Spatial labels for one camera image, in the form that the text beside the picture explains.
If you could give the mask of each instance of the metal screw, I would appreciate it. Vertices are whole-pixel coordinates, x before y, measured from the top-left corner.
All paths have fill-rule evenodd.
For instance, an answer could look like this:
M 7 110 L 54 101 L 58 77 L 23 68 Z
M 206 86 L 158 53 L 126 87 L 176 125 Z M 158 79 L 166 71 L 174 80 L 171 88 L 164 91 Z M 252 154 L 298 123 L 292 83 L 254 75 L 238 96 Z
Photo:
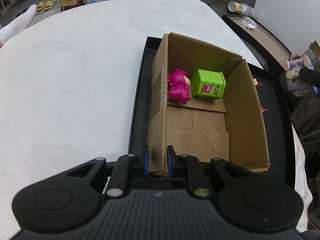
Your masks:
M 205 197 L 210 194 L 210 191 L 206 188 L 197 188 L 194 193 L 199 197 Z
M 110 197 L 119 197 L 122 195 L 122 193 L 123 191 L 119 188 L 111 188 L 107 191 L 107 195 Z

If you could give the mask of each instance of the cardboard box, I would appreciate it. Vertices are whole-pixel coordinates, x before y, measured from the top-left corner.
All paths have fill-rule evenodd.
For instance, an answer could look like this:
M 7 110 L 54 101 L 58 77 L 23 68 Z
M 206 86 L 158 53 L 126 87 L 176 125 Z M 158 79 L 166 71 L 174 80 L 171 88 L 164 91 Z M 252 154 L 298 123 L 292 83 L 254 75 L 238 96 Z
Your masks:
M 66 11 L 74 7 L 85 5 L 87 0 L 60 0 L 61 11 Z
M 175 68 L 219 72 L 226 80 L 222 99 L 192 97 L 177 105 L 168 97 L 167 76 Z M 166 147 L 201 162 L 213 157 L 251 171 L 266 171 L 269 156 L 260 102 L 245 59 L 236 53 L 176 33 L 165 34 L 153 61 L 147 144 L 150 172 L 166 170 Z
M 310 59 L 314 70 L 320 72 L 320 45 L 317 41 L 310 44 L 308 49 L 303 53 Z

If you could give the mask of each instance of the green toy container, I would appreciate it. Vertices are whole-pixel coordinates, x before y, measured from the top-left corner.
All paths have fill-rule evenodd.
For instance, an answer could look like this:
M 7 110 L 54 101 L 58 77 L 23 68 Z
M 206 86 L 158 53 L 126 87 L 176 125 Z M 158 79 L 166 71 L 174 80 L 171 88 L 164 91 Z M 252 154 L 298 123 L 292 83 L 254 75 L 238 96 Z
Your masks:
M 223 96 L 226 81 L 222 72 L 197 69 L 191 80 L 193 96 L 220 99 Z

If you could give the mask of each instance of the pink toy figure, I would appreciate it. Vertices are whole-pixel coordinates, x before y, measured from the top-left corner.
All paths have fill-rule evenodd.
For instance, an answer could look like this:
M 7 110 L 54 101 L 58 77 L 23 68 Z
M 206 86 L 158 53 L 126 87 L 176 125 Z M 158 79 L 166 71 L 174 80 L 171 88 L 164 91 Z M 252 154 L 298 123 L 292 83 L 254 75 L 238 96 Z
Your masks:
M 180 105 L 186 104 L 191 99 L 189 96 L 190 80 L 186 76 L 188 72 L 178 68 L 168 75 L 168 84 L 171 88 L 168 95 L 176 99 Z

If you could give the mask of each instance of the white bed sheet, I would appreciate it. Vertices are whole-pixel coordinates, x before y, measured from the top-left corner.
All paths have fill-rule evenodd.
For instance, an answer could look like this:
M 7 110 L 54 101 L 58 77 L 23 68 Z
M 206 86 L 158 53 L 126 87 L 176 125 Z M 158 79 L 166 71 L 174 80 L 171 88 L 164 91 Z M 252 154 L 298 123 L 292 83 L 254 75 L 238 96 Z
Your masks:
M 97 156 L 126 154 L 147 36 L 176 32 L 260 66 L 199 0 L 111 0 L 51 16 L 0 50 L 0 239 L 19 229 L 11 211 L 23 187 Z M 295 134 L 296 190 L 308 206 Z M 306 229 L 306 215 L 299 230 Z

